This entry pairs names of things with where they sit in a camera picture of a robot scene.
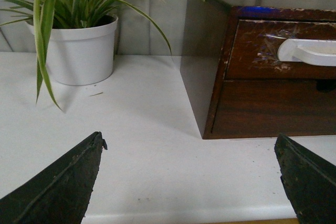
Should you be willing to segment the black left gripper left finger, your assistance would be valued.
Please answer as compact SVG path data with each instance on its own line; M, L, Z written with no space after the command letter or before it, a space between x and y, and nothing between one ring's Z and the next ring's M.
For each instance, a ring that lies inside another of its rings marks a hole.
M1 223L81 223L107 149L94 132L1 198Z

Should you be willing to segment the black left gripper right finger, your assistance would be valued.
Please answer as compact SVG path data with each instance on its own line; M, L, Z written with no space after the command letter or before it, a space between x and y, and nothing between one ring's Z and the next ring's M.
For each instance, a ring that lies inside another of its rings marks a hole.
M335 165L279 134L281 182L300 223L335 223Z

